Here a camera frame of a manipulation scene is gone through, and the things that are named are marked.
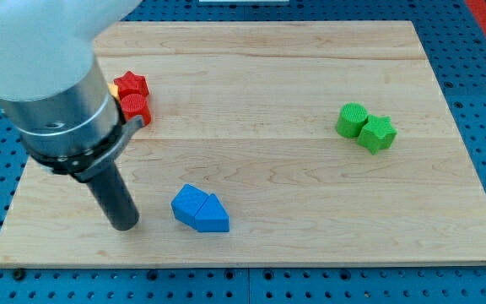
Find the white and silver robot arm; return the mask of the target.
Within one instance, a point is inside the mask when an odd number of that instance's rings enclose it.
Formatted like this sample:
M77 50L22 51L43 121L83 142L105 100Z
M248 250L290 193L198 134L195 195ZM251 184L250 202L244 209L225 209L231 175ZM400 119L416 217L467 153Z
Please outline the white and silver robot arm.
M138 119L125 123L100 71L97 35L139 0L0 1L0 108L28 154L88 182L116 171Z

